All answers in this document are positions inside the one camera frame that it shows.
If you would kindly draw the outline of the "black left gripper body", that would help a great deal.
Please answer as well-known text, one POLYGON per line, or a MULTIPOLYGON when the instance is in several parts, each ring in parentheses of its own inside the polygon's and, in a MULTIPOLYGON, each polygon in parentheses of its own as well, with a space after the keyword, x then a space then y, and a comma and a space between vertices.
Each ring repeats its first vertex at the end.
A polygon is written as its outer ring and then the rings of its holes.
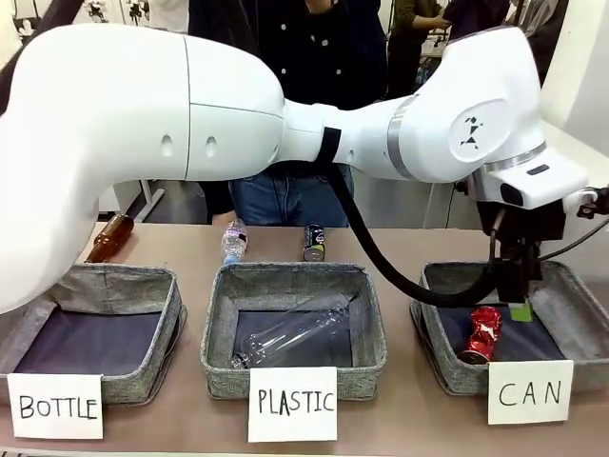
POLYGON ((490 263, 495 261, 496 244, 501 245, 501 259, 538 263, 541 243, 561 240, 566 223, 561 200, 536 209, 479 202, 478 213, 482 231, 490 238, 490 263))

